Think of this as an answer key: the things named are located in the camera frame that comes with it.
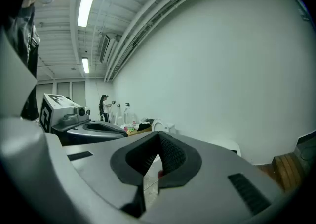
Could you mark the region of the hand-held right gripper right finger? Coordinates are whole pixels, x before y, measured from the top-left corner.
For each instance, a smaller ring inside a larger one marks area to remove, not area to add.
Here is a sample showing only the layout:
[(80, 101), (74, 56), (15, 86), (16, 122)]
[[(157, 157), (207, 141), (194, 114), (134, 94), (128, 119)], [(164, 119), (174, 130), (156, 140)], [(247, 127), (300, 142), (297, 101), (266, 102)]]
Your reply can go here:
[(261, 224), (276, 212), (283, 192), (257, 167), (221, 146), (178, 134), (172, 137), (200, 154), (200, 170), (184, 186), (161, 189), (142, 221)]

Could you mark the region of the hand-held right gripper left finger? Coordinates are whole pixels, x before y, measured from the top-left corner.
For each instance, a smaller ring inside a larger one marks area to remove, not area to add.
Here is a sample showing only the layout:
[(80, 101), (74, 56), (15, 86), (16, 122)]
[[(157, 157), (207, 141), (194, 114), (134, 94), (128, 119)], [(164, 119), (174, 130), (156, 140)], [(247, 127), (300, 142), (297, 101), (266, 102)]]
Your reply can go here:
[(141, 133), (112, 141), (67, 146), (64, 150), (81, 178), (98, 196), (111, 206), (138, 218), (158, 194), (159, 155), (154, 154), (153, 159), (147, 161), (145, 155), (149, 151), (142, 150), (131, 157), (132, 162), (142, 158), (141, 164), (147, 165), (145, 173), (141, 175), (140, 186), (122, 183), (113, 171), (111, 163), (119, 164), (117, 159), (112, 158), (118, 149), (148, 135), (149, 133)]

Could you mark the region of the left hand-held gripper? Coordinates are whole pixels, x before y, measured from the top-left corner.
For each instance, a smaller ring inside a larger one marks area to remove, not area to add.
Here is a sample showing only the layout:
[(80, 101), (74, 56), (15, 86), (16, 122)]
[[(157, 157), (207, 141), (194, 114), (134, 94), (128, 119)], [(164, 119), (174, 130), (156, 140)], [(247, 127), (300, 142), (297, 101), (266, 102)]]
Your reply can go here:
[[(65, 131), (89, 121), (91, 110), (62, 95), (44, 94), (39, 123), (45, 132)], [(69, 144), (91, 144), (128, 137), (121, 127), (102, 121), (89, 121), (66, 132)]]

